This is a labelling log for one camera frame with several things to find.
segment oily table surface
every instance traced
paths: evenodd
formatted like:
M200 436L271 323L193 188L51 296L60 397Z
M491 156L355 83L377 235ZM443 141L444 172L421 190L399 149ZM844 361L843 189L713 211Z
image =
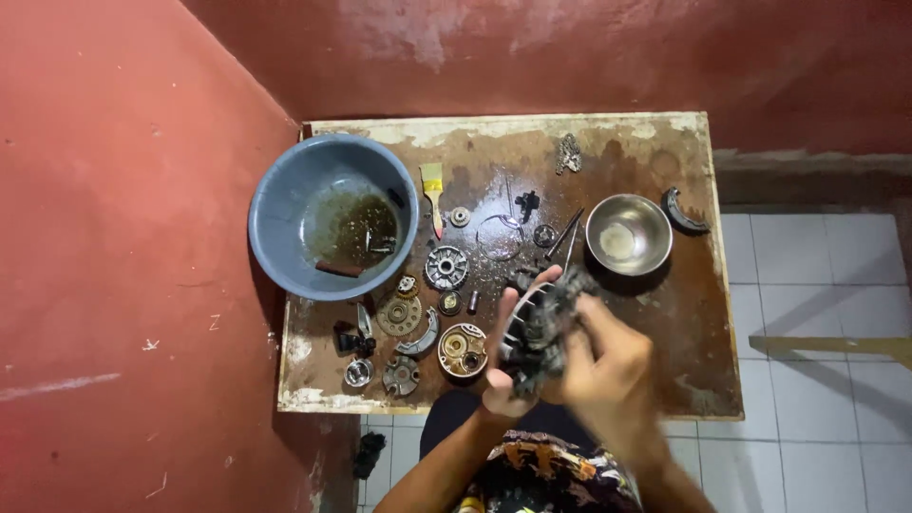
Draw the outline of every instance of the oily table surface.
M658 398L670 418L743 419L738 359L710 153L705 112L638 112L624 114L547 114L348 120L309 123L314 135L352 133L383 143L409 169L419 191L420 223L415 244L402 270L423 277L433 245L455 246L470 260L470 273L460 287L463 309L455 317L440 316L440 333L457 322L471 322L490 334L497 298L516 268L539 264L545 250L532 242L535 226L547 223L560 231L574 211L586 210L572 248L571 263L586 265L606 288L611 310L654 344L653 368ZM582 170L554 171L561 139L573 133L582 153ZM464 228L446 225L443 239L433 234L430 202L421 195L419 165L443 163L440 210L456 206L472 212ZM495 262L482 255L476 243L479 223L490 215L508 214L512 196L535 190L541 206L523 226L520 255ZM611 275L586 250L588 214L613 194L640 194L659 204L669 187L680 189L679 203L693 219L706 220L711 233L689 237L674 233L668 262L647 277ZM519 217L519 207L513 206ZM489 240L502 244L503 241ZM563 265L570 237L554 257ZM366 304L376 303L395 287L395 279L374 290ZM436 308L439 292L420 278L422 309ZM472 291L481 293L476 315L466 313ZM374 379L363 388L345 384L343 373L352 360L335 349L333 326L357 322L357 302L314 302L288 294L279 372L278 410L348 414L426 413L442 393L454 386L437 361L436 343L420 357L420 384L410 395L394 398L382 383L384 362L394 354L397 340L373 323L378 347L371 361ZM427 316L407 339L416 340L427 328ZM468 385L478 391L483 379Z

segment stainless steel bowl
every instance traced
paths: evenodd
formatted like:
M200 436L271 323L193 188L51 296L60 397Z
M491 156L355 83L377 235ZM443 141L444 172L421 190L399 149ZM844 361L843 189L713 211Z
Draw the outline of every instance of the stainless steel bowl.
M671 252L671 225L658 205L636 194L602 200L586 221L586 244L603 266L625 276L656 270Z

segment red wall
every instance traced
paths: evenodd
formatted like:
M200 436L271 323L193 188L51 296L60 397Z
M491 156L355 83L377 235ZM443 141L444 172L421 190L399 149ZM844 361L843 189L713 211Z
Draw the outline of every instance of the red wall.
M183 0L297 119L707 110L714 148L912 152L912 4Z
M0 47L0 511L353 510L246 243L294 123L177 0L2 0Z

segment hand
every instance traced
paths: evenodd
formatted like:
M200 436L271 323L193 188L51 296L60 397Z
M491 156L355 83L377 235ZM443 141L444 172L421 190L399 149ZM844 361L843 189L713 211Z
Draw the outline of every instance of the hand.
M649 382L652 342L598 298L581 296L576 311L582 329L566 340L566 404L634 472L664 465L670 455Z
M560 266L550 266L535 278L534 285L545 281L556 281L563 274L564 270ZM497 309L497 325L485 342L484 348L488 353L488 371L485 376L488 378L489 387L482 394L482 403L491 413L512 418L522 417L538 401L537 397L511 397L513 378L497 368L497 357L500 355L499 347L503 340L503 333L510 323L510 314L513 313L518 302L519 292L515 288L507 287L503 290L503 296Z

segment person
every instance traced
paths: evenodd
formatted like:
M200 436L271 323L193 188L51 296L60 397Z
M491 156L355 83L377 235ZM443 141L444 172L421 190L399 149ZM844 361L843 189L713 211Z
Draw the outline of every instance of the person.
M562 272L551 266L536 282ZM714 511L672 460L659 427L651 341L598 298L576 302L579 326L566 334L563 379L546 384L542 401L512 397L496 343L518 300L515 289L503 292L487 342L488 388L481 397L450 391L434 403L420 461L374 513Z

